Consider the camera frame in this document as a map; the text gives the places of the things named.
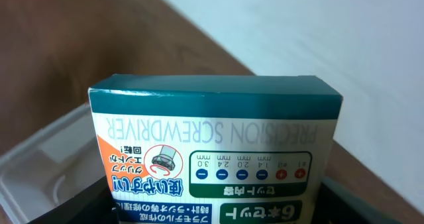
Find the blue dot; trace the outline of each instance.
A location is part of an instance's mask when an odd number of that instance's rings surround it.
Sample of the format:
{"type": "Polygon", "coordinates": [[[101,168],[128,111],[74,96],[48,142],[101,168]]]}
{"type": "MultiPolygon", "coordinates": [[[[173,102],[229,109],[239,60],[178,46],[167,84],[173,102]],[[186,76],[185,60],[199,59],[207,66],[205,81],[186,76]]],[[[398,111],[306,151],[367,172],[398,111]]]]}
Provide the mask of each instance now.
{"type": "Polygon", "coordinates": [[[224,180],[228,177],[228,172],[226,170],[218,170],[217,171],[217,178],[219,180],[224,180]]]}
{"type": "Polygon", "coordinates": [[[249,173],[246,170],[239,170],[236,173],[236,177],[239,180],[245,180],[245,179],[247,179],[247,176],[249,176],[249,173]]]}
{"type": "Polygon", "coordinates": [[[196,171],[196,177],[200,180],[207,178],[207,170],[206,169],[199,169],[196,171]]]}
{"type": "Polygon", "coordinates": [[[259,170],[256,173],[256,178],[258,178],[259,180],[264,180],[268,177],[268,172],[266,170],[259,170]]]}

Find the white plastic container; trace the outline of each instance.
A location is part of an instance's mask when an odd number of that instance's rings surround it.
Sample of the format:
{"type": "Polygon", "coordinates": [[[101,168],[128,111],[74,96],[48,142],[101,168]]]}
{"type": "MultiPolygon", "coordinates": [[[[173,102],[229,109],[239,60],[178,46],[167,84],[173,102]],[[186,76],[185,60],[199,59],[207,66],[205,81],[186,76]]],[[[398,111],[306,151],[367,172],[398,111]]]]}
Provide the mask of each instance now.
{"type": "Polygon", "coordinates": [[[0,203],[13,223],[27,223],[104,175],[90,108],[82,105],[0,158],[0,203]]]}

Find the wooden table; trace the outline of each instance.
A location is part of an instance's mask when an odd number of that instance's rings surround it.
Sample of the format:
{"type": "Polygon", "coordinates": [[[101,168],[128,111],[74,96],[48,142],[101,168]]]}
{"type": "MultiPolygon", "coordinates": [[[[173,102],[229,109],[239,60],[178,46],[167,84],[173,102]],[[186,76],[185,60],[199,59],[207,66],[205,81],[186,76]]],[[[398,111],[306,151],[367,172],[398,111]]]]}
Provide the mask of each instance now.
{"type": "MultiPolygon", "coordinates": [[[[1,154],[114,73],[252,74],[161,0],[0,0],[0,21],[1,154]]],[[[338,144],[327,175],[403,223],[424,223],[338,144]]]]}

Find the box top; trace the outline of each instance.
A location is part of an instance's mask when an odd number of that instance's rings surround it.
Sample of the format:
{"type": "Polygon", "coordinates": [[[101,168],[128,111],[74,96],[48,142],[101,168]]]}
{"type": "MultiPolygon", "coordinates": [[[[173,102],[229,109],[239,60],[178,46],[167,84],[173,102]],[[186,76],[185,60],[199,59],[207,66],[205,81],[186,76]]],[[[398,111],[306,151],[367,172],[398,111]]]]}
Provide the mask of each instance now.
{"type": "Polygon", "coordinates": [[[336,119],[342,97],[315,76],[114,75],[89,89],[93,112],[336,119]]]}

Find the size chart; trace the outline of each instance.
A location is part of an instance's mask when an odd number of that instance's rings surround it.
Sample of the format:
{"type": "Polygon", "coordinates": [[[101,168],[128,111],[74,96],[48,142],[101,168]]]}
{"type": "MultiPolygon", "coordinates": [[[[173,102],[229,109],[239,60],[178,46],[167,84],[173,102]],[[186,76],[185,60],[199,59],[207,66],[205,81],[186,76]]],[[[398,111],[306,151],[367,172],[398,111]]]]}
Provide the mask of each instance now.
{"type": "Polygon", "coordinates": [[[190,155],[190,193],[195,197],[295,196],[306,189],[309,152],[195,151],[190,155]]]}

